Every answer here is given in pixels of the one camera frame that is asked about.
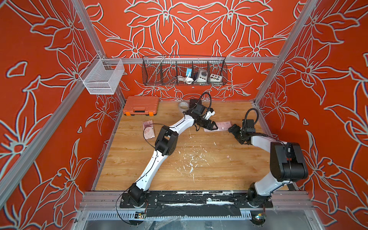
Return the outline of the pink ruler set pouch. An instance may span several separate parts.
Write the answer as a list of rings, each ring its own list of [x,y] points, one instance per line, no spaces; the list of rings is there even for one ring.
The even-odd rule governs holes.
[[[218,129],[216,130],[208,130],[204,129],[205,132],[218,132],[218,131],[228,131],[228,129],[232,126],[232,123],[230,121],[226,122],[218,122],[216,123]]]

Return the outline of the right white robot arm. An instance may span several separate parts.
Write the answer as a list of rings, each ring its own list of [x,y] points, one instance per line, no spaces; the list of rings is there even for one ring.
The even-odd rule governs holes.
[[[255,132],[254,128],[242,129],[234,124],[228,132],[240,144],[252,145],[270,154],[270,172],[261,180],[252,183],[246,195],[246,202],[254,208],[263,205],[281,187],[308,177],[308,169],[298,143],[283,142],[266,134]]]

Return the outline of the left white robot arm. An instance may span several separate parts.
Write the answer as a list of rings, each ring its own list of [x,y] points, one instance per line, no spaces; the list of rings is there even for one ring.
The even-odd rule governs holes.
[[[145,203],[145,196],[151,182],[162,163],[174,153],[178,138],[185,130],[192,126],[203,127],[208,130],[217,130],[216,122],[210,120],[215,115],[213,108],[199,106],[184,112],[184,116],[171,126],[163,125],[155,141],[153,155],[139,178],[126,190],[134,206]]]

